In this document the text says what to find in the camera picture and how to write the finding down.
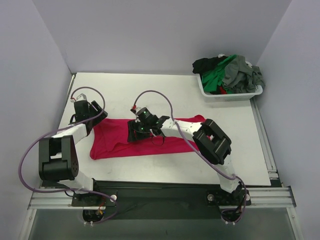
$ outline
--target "green shirt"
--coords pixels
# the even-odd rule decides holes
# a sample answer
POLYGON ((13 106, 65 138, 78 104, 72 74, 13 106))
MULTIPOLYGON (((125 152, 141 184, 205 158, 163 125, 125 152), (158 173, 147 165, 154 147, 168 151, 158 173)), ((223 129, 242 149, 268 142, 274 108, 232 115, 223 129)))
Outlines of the green shirt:
MULTIPOLYGON (((202 75, 202 86, 205 92, 215 92, 217 91, 217 87, 222 85, 222 80, 225 77, 225 67, 237 57, 237 55, 231 55, 227 57, 225 60, 219 62, 214 70, 206 71, 202 75)), ((228 94, 232 94, 233 92, 230 90, 226 91, 228 94)))

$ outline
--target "white wall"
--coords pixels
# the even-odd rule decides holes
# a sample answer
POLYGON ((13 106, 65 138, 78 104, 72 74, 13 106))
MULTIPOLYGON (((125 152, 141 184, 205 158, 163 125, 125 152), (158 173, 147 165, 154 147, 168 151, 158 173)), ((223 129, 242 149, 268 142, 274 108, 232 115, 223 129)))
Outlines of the white wall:
POLYGON ((319 11, 318 0, 293 0, 258 61, 266 81, 258 106, 307 240, 320 238, 319 11))
POLYGON ((199 58, 256 63, 291 0, 33 0, 72 72, 191 74, 199 58))
MULTIPOLYGON (((71 74, 31 0, 0 2, 0 34, 0 233, 16 240, 31 197, 18 179, 19 160, 58 126, 71 74)), ((38 149, 23 173, 39 186, 38 149)))

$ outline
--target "pink fabric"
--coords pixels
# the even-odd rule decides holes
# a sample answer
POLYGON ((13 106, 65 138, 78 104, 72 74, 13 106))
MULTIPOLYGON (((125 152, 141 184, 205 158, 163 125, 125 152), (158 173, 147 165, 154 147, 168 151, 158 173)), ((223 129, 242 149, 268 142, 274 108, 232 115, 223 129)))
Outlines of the pink fabric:
MULTIPOLYGON (((201 115, 177 119, 190 123, 205 121, 205 118, 201 115)), ((151 138, 147 138, 135 142, 127 142, 129 120, 131 119, 106 118, 93 128, 94 142, 90 151, 90 157, 93 160, 192 152, 192 149, 185 141, 178 137, 166 137, 163 145, 161 145, 163 138, 160 136, 154 137, 152 140, 151 138)))

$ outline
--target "robotic arm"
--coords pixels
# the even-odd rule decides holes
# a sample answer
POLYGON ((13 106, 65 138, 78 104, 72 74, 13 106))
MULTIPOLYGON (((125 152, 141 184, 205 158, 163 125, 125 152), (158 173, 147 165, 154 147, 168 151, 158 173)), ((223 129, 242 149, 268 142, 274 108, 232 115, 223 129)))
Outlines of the robotic arm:
MULTIPOLYGON (((145 139, 153 136, 182 138, 178 126, 168 116, 158 118, 146 108, 131 109, 136 115, 136 120, 128 123, 128 142, 145 139)), ((224 175, 232 178, 235 170, 231 161, 231 140, 222 129, 211 119, 204 122, 186 122, 175 120, 189 141, 195 142, 200 153, 224 175)), ((220 187, 228 193, 232 193, 242 185, 238 179, 229 180, 217 173, 220 187)))
MULTIPOLYGON (((80 94, 73 102, 75 114, 71 116, 70 125, 97 116, 103 109, 96 101, 89 103, 84 94, 80 94)), ((39 141, 39 176, 43 181, 58 182, 71 189, 92 191, 94 180, 79 171, 76 144, 88 136, 92 128, 108 116, 103 113, 85 123, 60 132, 52 137, 39 141)))

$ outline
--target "cable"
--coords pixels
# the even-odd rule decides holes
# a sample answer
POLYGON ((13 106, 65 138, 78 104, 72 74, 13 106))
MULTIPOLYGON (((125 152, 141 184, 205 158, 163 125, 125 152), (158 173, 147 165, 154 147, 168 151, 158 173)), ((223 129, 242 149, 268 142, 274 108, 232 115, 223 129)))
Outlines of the cable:
POLYGON ((20 159, 20 163, 19 163, 19 167, 18 167, 18 176, 19 176, 19 179, 20 179, 20 182, 22 183, 22 185, 24 187, 26 187, 27 189, 29 189, 30 191, 32 192, 35 192, 35 193, 41 193, 41 194, 49 194, 49 193, 60 193, 60 192, 66 192, 66 191, 81 191, 81 192, 85 192, 85 193, 89 193, 89 194, 97 194, 97 195, 100 195, 102 197, 105 197, 106 199, 110 199, 114 204, 115 204, 115 207, 116 207, 116 210, 113 214, 111 214, 110 216, 108 217, 103 217, 103 219, 101 219, 100 221, 97 221, 97 222, 94 222, 94 224, 100 224, 100 223, 103 223, 111 218, 113 218, 117 213, 118 213, 118 205, 117 205, 117 202, 112 198, 110 197, 109 195, 106 195, 102 192, 98 192, 98 191, 91 191, 91 190, 86 190, 86 189, 77 189, 77 188, 65 188, 65 189, 57 189, 57 190, 40 190, 40 189, 36 189, 36 188, 33 188, 31 187, 30 185, 27 184, 27 182, 24 180, 24 177, 22 175, 22 165, 25 161, 25 158, 27 156, 27 154, 30 152, 30 150, 43 138, 45 138, 46 136, 51 136, 53 134, 55 134, 56 132, 59 132, 59 131, 64 131, 64 130, 67 130, 67 129, 70 129, 74 126, 77 126, 79 124, 83 124, 85 122, 88 122, 88 121, 91 121, 93 119, 96 119, 98 118, 100 115, 102 115, 104 113, 104 110, 105 110, 105 107, 106 107, 106 101, 105 101, 105 98, 104 96, 98 91, 96 90, 95 88, 93 87, 90 87, 90 86, 81 86, 81 87, 78 87, 77 89, 75 89, 72 93, 71 93, 71 96, 70 96, 70 99, 74 99, 74 94, 75 92, 77 92, 78 90, 80 89, 90 89, 90 90, 93 90, 95 91, 96 93, 98 93, 100 95, 100 97, 102 98, 102 102, 103 102, 103 107, 102 107, 102 111, 94 116, 94 117, 91 117, 89 119, 86 119, 86 120, 83 120, 83 121, 80 121, 76 124, 73 124, 73 125, 70 125, 70 126, 67 126, 67 127, 63 127, 63 128, 60 128, 60 129, 56 129, 56 130, 52 130, 52 131, 49 131, 47 132, 46 134, 38 137, 27 149, 26 151, 24 152, 24 154, 22 155, 21 159, 20 159))
MULTIPOLYGON (((222 171, 220 171, 217 167, 215 167, 213 164, 211 164, 211 162, 209 162, 190 142, 189 140, 185 137, 185 135, 183 134, 183 132, 181 131, 181 128, 179 126, 179 124, 175 121, 175 118, 174 118, 174 109, 173 109, 173 106, 169 100, 169 98, 167 98, 163 93, 159 92, 159 91, 156 91, 156 90, 146 90, 146 91, 143 91, 141 92, 135 99, 134 103, 133 103, 133 106, 136 106, 137 105, 137 101, 138 99, 145 93, 156 93, 156 94, 160 94, 162 97, 164 97, 166 99, 166 101, 168 102, 169 106, 170 106, 170 116, 171 116, 171 119, 172 121, 175 123, 175 125, 177 126, 177 129, 179 131, 179 134, 181 135, 181 137, 183 138, 183 140, 189 145, 189 147, 202 159, 204 160, 212 169, 214 169, 218 174, 220 174, 221 176, 225 177, 226 179, 228 180, 235 180, 235 179, 238 179, 241 184, 243 185, 244 187, 244 195, 247 196, 247 188, 246 188, 246 185, 245 183, 242 181, 242 179, 238 176, 236 176, 235 174, 233 174, 232 176, 228 176, 226 175, 225 173, 223 173, 222 171)), ((245 212, 245 209, 246 209, 246 201, 244 201, 244 204, 243 204, 243 209, 241 211, 241 214, 240 216, 238 217, 237 220, 235 220, 234 222, 230 222, 224 218, 222 218, 222 220, 226 221, 226 223, 237 223, 240 221, 240 219, 242 218, 244 212, 245 212)))
POLYGON ((70 198, 73 198, 73 197, 74 197, 74 196, 69 195, 69 194, 67 193, 67 191, 64 191, 64 193, 65 193, 65 195, 67 195, 67 196, 70 197, 70 198))
POLYGON ((104 197, 104 198, 103 198, 103 202, 99 205, 99 208, 98 208, 98 210, 97 210, 101 215, 102 215, 103 213, 102 213, 102 211, 101 211, 100 208, 101 208, 103 205, 105 205, 105 204, 106 204, 106 198, 104 197))
POLYGON ((152 135, 151 136, 151 142, 152 142, 153 145, 155 145, 157 147, 161 147, 163 144, 165 144, 165 137, 164 136, 162 137, 162 143, 161 144, 155 144, 153 139, 154 139, 154 136, 152 135))

